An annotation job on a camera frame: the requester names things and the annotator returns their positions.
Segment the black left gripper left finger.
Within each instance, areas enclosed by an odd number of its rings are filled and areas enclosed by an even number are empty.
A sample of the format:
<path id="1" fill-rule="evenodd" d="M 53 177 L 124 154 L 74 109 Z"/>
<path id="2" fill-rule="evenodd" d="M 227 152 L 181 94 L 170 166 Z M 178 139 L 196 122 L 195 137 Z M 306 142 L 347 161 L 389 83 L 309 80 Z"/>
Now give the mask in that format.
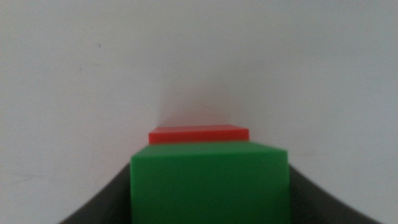
<path id="1" fill-rule="evenodd" d="M 130 223 L 130 164 L 122 170 L 61 224 L 67 223 Z"/>

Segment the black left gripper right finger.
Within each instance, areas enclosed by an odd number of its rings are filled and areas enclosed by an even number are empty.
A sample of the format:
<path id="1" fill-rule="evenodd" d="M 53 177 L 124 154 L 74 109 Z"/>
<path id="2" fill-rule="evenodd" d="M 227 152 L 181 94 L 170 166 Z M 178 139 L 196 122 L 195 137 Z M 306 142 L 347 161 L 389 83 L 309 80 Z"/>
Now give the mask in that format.
<path id="1" fill-rule="evenodd" d="M 323 190 L 289 166 L 292 223 L 380 224 Z"/>

